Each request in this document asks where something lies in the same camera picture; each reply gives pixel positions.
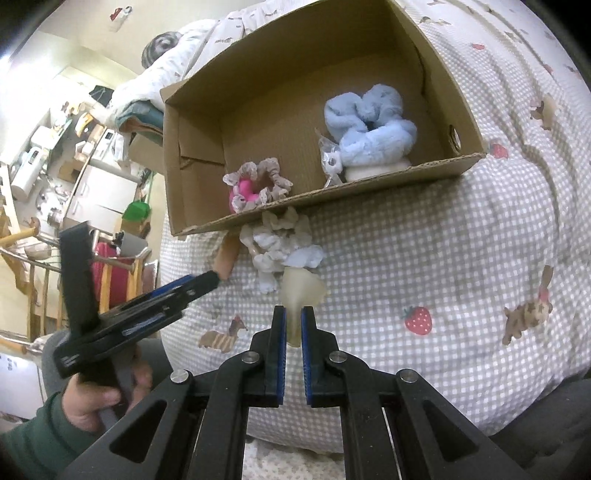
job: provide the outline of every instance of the green object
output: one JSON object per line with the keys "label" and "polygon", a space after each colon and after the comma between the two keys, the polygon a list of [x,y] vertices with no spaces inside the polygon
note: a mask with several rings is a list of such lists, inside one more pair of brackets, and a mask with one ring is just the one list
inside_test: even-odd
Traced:
{"label": "green object", "polygon": [[1,460],[8,454],[27,479],[52,480],[97,438],[66,419],[57,393],[34,419],[0,436]]}
{"label": "green object", "polygon": [[143,222],[150,215],[151,208],[147,203],[137,200],[130,203],[125,209],[123,220],[130,222]]}

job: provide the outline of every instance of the person's hand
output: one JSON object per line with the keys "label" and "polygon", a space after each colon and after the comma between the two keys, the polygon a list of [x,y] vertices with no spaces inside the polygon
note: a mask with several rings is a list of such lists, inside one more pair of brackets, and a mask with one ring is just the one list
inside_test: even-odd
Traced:
{"label": "person's hand", "polygon": [[[135,388],[129,410],[135,407],[152,389],[152,369],[136,358],[133,364]],[[121,392],[116,388],[102,387],[91,382],[82,383],[79,374],[68,382],[61,398],[61,407],[68,421],[80,430],[97,433],[103,427],[98,411],[119,403]]]}

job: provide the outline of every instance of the white cabinet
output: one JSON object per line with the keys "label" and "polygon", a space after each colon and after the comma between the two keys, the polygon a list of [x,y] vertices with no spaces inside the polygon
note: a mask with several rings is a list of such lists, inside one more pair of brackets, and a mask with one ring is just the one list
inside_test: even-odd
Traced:
{"label": "white cabinet", "polygon": [[115,233],[115,225],[134,201],[136,188],[133,181],[87,165],[73,192],[62,228],[88,221],[102,232]]}
{"label": "white cabinet", "polygon": [[131,180],[88,165],[74,196],[77,199],[83,199],[84,203],[94,203],[123,213],[134,201],[137,186]]}

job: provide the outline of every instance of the green sleeve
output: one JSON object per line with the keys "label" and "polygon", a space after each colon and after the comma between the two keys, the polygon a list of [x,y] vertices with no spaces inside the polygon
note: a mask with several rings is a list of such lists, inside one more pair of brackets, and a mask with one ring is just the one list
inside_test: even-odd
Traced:
{"label": "green sleeve", "polygon": [[28,480],[54,479],[97,437],[72,425],[52,395],[34,419],[0,436],[7,454]]}

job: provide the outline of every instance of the checkered bedsheet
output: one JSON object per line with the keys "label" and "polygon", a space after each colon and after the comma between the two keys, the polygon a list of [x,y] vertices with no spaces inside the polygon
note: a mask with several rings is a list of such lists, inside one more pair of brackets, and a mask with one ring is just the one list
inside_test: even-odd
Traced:
{"label": "checkered bedsheet", "polygon": [[[453,73],[491,153],[458,179],[306,212],[314,242],[327,253],[317,272],[330,294],[316,309],[317,321],[373,368],[417,370],[491,434],[591,361],[591,96],[558,41],[518,0],[401,3]],[[282,14],[295,4],[257,8]],[[222,25],[240,15],[247,22],[252,9],[233,12]],[[535,110],[547,95],[557,104],[549,130]],[[219,233],[173,239],[166,222],[162,282],[209,269],[219,242]],[[503,308],[537,294],[544,264],[555,267],[550,320],[504,347]],[[258,291],[244,249],[229,282],[163,331],[173,367],[199,374],[247,349],[252,334],[269,327],[277,301]],[[428,335],[407,329],[404,312],[413,306],[428,310]],[[236,315],[248,331],[234,332],[232,351],[199,347],[207,331],[229,335]],[[306,407],[299,349],[288,348],[285,404],[252,410],[248,432],[342,451],[338,411]],[[290,455],[284,460],[295,462]],[[318,464],[306,462],[298,463],[300,474],[318,478]],[[252,465],[245,463],[245,478],[278,478],[287,464]]]}

